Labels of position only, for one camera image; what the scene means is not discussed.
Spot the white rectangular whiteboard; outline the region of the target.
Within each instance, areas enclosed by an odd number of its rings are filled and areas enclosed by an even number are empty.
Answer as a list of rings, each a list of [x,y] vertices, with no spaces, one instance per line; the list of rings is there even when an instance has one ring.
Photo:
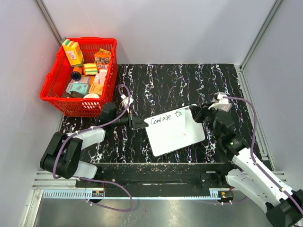
[[[190,110],[182,110],[184,107],[144,119],[149,124],[145,130],[154,157],[205,140],[202,124],[193,120]]]

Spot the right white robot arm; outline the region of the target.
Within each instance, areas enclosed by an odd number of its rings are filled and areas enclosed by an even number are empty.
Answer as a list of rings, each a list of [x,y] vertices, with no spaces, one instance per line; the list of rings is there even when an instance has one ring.
[[[241,191],[257,204],[274,227],[296,227],[303,219],[303,192],[293,190],[272,173],[235,132],[229,112],[215,110],[212,104],[190,105],[192,118],[214,136],[221,154],[228,159],[216,171],[218,186]]]

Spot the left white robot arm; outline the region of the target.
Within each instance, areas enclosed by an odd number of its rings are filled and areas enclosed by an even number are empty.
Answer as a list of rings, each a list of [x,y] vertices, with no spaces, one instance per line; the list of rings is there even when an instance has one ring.
[[[106,103],[94,126],[68,134],[56,132],[40,160],[40,168],[53,173],[56,178],[86,178],[88,184],[98,187],[103,180],[102,174],[97,172],[97,166],[80,161],[80,154],[85,148],[103,142],[109,133],[119,126],[137,130],[149,125],[138,118],[131,109],[125,109],[117,115],[116,104]]]

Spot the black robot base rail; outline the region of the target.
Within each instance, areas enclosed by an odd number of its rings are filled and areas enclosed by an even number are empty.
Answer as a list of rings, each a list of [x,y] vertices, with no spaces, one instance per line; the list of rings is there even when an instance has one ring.
[[[210,188],[229,188],[220,173],[223,163],[124,163],[98,164],[97,180],[116,182],[132,197],[199,197]]]

